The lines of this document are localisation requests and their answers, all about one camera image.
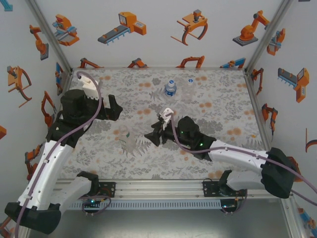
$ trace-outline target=orange robot arm illustration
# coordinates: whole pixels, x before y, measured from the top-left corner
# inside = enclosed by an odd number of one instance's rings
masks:
[[[35,45],[38,51],[40,52],[40,59],[45,60],[49,57],[49,45],[46,43],[44,44],[39,37],[38,33],[41,32],[41,29],[39,27],[33,27],[30,25],[30,32],[34,35],[36,41]]]
[[[2,139],[6,135],[6,129],[0,126],[0,139]]]
[[[26,177],[26,179],[28,181],[31,180],[38,164],[35,163],[34,165],[31,165],[31,161],[34,160],[40,153],[41,147],[43,146],[43,144],[38,145],[36,147],[36,149],[32,150],[31,152],[25,152],[24,156],[25,156],[25,164],[26,164],[26,168],[28,170],[28,175]]]
[[[95,63],[92,63],[91,61],[87,60],[86,58],[80,59],[80,66],[78,68],[86,68],[86,65],[90,65],[94,68],[103,68]]]
[[[245,26],[241,30],[241,35],[232,39],[235,43],[239,44],[240,46],[246,46],[258,40],[258,38],[254,36],[254,32],[256,31],[259,22],[265,26],[265,29],[269,25],[269,21],[263,16],[262,10],[254,14],[253,18],[254,20],[252,24]]]
[[[50,105],[53,107],[54,113],[56,113],[56,107],[55,107],[53,101],[51,100],[51,97],[49,96],[47,91],[44,91],[44,98],[43,98],[42,103],[41,103],[41,110],[42,110],[42,113],[44,115],[45,124],[48,125],[48,127],[50,127],[53,124],[53,121],[54,121],[54,118],[53,118],[54,114],[51,116],[50,114],[48,114],[45,111],[46,100],[48,100]]]
[[[278,111],[275,108],[269,108],[267,106],[267,103],[265,103],[262,106],[262,115],[264,118],[264,121],[266,121],[268,119],[268,114],[271,113],[271,120],[269,123],[269,127],[271,128],[271,132],[272,132],[272,140],[273,140],[273,135],[275,132],[275,121],[276,121],[276,116],[278,114]]]
[[[197,61],[197,64],[196,64],[196,68],[200,68],[203,64],[205,60],[205,56],[201,56],[201,57],[188,57],[188,58],[185,58],[183,59],[182,63],[180,63],[179,66],[177,66],[176,68],[185,68],[185,64],[189,61]]]
[[[306,145],[305,146],[306,153],[307,153],[307,150],[309,147],[311,147],[312,145],[317,145],[317,139],[308,141],[307,137],[308,137],[308,132],[307,132],[307,128],[306,128],[306,144],[305,144]]]
[[[257,91],[257,95],[262,91],[263,71],[264,71],[263,68],[260,68],[258,71],[256,71],[254,69],[253,72],[251,73],[251,78],[252,78],[253,83],[254,83],[254,81],[257,80],[258,75],[260,75],[260,85],[259,85],[259,89]]]
[[[148,66],[142,62],[140,58],[137,58],[136,60],[133,60],[128,68],[133,68],[134,66],[137,66],[138,68],[147,68]]]

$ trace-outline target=black mounting bracket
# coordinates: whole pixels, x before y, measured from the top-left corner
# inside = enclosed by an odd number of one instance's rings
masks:
[[[236,197],[246,195],[246,190],[232,191],[230,194],[223,194],[219,187],[219,181],[203,181],[204,197]]]
[[[100,190],[98,195],[105,195],[113,198],[115,195],[115,182],[100,182]]]

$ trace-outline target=cable clip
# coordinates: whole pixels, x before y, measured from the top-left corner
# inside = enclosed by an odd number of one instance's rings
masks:
[[[171,116],[167,116],[168,114],[171,114],[171,113],[174,113],[174,111],[171,109],[171,108],[165,108],[165,110],[160,114],[160,116],[163,118],[164,120],[164,124],[163,124],[163,130],[165,130],[165,128],[167,127],[170,119],[171,119]]]
[[[29,196],[28,194],[25,194],[24,196],[23,196],[25,199],[30,199],[31,200],[31,196]]]

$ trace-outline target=white small object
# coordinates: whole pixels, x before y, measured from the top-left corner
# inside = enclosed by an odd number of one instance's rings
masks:
[[[191,101],[193,95],[195,94],[195,82],[193,79],[188,79],[186,85],[183,88],[182,92],[182,100],[183,101]]]
[[[92,80],[84,75],[80,75],[80,76],[81,76],[81,78],[79,78],[78,80],[84,84],[83,89],[84,89],[86,96],[88,98],[98,100],[99,99],[98,91],[97,91],[97,88],[95,87],[94,83],[92,82]]]
[[[32,197],[29,196],[28,194],[25,194],[23,197],[24,197],[25,199],[31,199],[31,198],[32,198]]]
[[[119,126],[119,141],[121,147],[127,152],[133,152],[137,147],[133,132],[131,132],[125,125]]]
[[[159,113],[160,116],[164,120],[163,130],[165,130],[165,128],[167,127],[167,125],[169,123],[169,120],[171,119],[171,116],[167,116],[170,113],[174,113],[174,111],[171,108],[166,108],[162,113]]]

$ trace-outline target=conveyor illustration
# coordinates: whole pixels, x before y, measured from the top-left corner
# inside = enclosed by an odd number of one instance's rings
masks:
[[[306,86],[309,84],[309,73],[306,68],[303,68],[297,76],[282,68],[278,69],[278,78],[292,85],[296,91],[296,102],[300,103],[306,97]]]
[[[246,58],[241,58],[237,60],[232,60],[228,63],[225,63],[224,65],[220,66],[220,68],[233,68],[235,66],[238,66],[238,68],[243,68],[244,62],[246,61]]]
[[[140,21],[137,21],[137,16],[130,12],[119,13],[120,24],[108,33],[100,36],[98,41],[109,45],[115,39],[119,39],[120,36],[124,36],[126,33],[137,32],[140,35],[147,33],[146,25]]]

